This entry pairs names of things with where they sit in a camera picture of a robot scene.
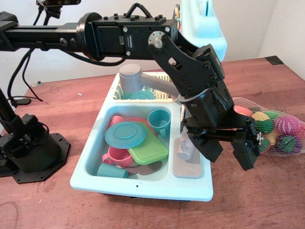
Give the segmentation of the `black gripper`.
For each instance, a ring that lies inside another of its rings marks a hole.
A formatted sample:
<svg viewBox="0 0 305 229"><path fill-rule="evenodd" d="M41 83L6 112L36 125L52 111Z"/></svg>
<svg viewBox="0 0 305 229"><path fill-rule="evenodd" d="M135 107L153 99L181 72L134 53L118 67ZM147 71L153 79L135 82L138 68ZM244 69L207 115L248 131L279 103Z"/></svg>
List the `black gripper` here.
<svg viewBox="0 0 305 229"><path fill-rule="evenodd" d="M244 128L235 132L234 156L243 170L254 168L260 155L258 140L260 134L254 128L255 120L235 112L233 99L223 80L216 84L208 83L207 86L207 89L193 97L180 99L190 115L181 121L181 124L185 126L183 130L186 131L194 147L206 159L214 163L223 151L219 141L203 138L203 135L195 136L188 130L214 132L221 129Z"/></svg>

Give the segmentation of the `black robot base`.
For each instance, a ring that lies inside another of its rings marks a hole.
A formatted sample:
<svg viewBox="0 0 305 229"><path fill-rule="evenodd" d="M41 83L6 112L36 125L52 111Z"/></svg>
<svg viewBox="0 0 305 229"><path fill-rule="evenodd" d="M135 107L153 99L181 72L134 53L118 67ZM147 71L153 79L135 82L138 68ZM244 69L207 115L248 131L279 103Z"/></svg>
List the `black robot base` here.
<svg viewBox="0 0 305 229"><path fill-rule="evenodd" d="M36 116L1 120L6 133L0 137L0 176L13 177L18 184L48 179L66 164L70 143Z"/></svg>

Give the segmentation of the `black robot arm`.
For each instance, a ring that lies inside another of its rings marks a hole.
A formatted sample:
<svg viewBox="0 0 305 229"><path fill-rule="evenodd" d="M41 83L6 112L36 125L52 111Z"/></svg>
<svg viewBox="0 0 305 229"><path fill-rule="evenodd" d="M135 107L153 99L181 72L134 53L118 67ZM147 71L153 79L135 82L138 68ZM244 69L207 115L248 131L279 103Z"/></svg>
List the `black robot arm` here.
<svg viewBox="0 0 305 229"><path fill-rule="evenodd" d="M194 146L211 162L230 142L244 170L254 167L260 155L260 134L254 119L234 110L224 83L224 70L211 45L195 47L177 29L177 21L153 17L135 3L123 15L85 14L77 23L62 26L20 26L15 15L0 14L0 49L59 49L83 60L105 65L105 57L155 60L169 75L179 101L190 117L182 120Z"/></svg>

